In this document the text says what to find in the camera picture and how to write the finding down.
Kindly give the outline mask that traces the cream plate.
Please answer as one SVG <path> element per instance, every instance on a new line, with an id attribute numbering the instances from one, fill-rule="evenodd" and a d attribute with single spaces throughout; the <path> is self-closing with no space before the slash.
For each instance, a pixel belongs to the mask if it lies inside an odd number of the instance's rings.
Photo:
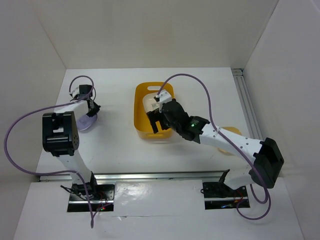
<path id="1" fill-rule="evenodd" d="M 146 94 L 142 99 L 144 111 L 148 117 L 157 119 L 159 115 L 159 103 L 156 101 L 156 93 Z"/>

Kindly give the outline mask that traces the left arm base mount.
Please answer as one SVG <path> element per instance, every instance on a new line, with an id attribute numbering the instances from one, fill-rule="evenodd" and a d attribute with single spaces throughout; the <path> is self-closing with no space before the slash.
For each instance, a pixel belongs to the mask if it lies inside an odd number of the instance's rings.
<path id="1" fill-rule="evenodd" d="M 98 184 L 96 186 L 97 193 L 89 195 L 92 211 L 113 212 L 114 211 L 114 197 L 115 184 Z M 68 213 L 84 213 L 89 212 L 89 206 L 86 196 L 80 193 L 75 193 L 70 188 L 66 188 L 69 193 L 69 200 L 67 206 Z"/>

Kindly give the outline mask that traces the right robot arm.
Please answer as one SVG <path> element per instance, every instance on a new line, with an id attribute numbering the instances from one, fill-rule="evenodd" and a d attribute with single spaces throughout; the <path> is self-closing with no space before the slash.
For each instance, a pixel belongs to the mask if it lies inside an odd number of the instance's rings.
<path id="1" fill-rule="evenodd" d="M 247 162 L 247 166 L 230 169 L 222 175 L 218 190 L 223 196 L 230 196 L 239 187 L 251 184 L 267 189 L 275 186 L 284 164 L 275 140 L 253 139 L 213 127 L 205 118 L 189 116 L 175 99 L 165 103 L 144 100 L 143 107 L 154 133 L 159 131 L 159 123 L 162 130 L 171 129 L 187 141 L 225 150 Z"/>

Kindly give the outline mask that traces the purple plate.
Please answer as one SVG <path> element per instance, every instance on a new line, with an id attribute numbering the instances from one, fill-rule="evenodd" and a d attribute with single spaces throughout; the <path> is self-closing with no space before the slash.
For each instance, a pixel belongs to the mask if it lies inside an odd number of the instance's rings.
<path id="1" fill-rule="evenodd" d="M 85 131 L 90 128 L 98 119 L 98 115 L 88 116 L 87 114 L 81 116 L 76 120 L 76 126 L 79 131 Z"/>

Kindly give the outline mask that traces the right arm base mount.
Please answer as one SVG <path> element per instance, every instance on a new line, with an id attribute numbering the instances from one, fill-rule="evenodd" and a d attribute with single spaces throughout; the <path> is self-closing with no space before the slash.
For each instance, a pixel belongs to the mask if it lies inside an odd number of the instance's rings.
<path id="1" fill-rule="evenodd" d="M 250 208 L 248 191 L 245 186 L 233 190 L 216 181 L 205 181 L 200 190 L 204 197 L 205 210 Z"/>

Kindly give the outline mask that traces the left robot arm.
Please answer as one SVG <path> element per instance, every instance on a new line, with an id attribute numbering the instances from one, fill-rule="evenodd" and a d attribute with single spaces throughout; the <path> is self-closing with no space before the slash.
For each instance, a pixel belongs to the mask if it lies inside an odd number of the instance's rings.
<path id="1" fill-rule="evenodd" d="M 71 192 L 92 200 L 97 197 L 97 180 L 84 163 L 80 152 L 79 131 L 88 130 L 98 119 L 101 106 L 93 99 L 94 88 L 81 84 L 70 92 L 71 101 L 56 112 L 42 115 L 43 149 L 71 171 Z"/>

